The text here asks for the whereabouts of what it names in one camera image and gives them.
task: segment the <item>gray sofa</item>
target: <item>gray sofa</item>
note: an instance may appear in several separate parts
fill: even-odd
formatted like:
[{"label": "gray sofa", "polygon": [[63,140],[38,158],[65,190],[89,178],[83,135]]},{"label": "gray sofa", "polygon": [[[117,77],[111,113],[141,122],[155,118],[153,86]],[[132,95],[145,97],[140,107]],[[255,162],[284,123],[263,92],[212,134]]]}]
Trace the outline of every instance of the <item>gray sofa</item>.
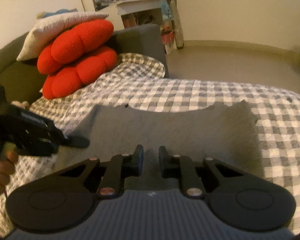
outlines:
[{"label": "gray sofa", "polygon": [[[0,84],[5,88],[7,101],[33,103],[39,97],[46,76],[36,67],[36,59],[18,62],[27,33],[0,50]],[[106,43],[117,53],[134,52],[161,61],[166,67],[165,78],[169,77],[164,48],[158,25],[149,24],[114,32]]]}]

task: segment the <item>white pillow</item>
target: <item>white pillow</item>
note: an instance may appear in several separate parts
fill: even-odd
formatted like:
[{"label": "white pillow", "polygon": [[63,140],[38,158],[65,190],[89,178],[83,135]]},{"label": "white pillow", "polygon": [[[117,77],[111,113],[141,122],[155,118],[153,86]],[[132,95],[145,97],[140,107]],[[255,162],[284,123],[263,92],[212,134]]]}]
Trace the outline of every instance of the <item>white pillow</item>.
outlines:
[{"label": "white pillow", "polygon": [[39,57],[41,51],[50,41],[73,25],[96,19],[105,19],[108,16],[108,14],[99,12],[70,12],[43,18],[28,33],[17,61]]}]

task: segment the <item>wall baseboard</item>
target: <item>wall baseboard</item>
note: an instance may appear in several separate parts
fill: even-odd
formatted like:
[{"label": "wall baseboard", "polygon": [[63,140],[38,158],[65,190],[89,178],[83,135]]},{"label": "wall baseboard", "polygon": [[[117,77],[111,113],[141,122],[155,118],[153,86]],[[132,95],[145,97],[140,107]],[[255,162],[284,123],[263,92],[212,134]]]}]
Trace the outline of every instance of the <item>wall baseboard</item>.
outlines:
[{"label": "wall baseboard", "polygon": [[256,51],[269,52],[273,54],[277,54],[283,57],[291,58],[297,62],[300,62],[300,53],[280,49],[268,45],[260,45],[249,42],[241,42],[241,41],[213,41],[213,40],[192,40],[192,41],[184,41],[185,47],[191,46],[206,46],[206,47],[223,47],[223,48],[238,48],[238,49],[250,49]]}]

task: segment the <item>sofa backrest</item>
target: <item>sofa backrest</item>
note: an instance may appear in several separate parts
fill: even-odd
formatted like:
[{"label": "sofa backrest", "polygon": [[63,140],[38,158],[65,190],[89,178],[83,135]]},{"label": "sofa backrest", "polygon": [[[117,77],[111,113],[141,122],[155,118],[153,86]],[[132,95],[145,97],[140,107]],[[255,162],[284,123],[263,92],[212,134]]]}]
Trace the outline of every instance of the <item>sofa backrest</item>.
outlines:
[{"label": "sofa backrest", "polygon": [[25,62],[16,60],[27,34],[0,50],[0,85],[5,89],[7,101],[33,103],[42,96],[39,90],[47,76],[38,72],[36,59]]}]

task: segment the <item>sofa armrest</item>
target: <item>sofa armrest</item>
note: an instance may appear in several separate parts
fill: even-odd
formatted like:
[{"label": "sofa armrest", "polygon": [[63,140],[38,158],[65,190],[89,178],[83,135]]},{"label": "sofa armrest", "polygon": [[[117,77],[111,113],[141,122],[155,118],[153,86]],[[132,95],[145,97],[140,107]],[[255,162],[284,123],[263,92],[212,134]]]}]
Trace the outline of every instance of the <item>sofa armrest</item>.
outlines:
[{"label": "sofa armrest", "polygon": [[166,55],[158,25],[146,24],[116,31],[106,44],[118,54],[132,52],[159,60],[165,66],[164,77],[169,78]]}]

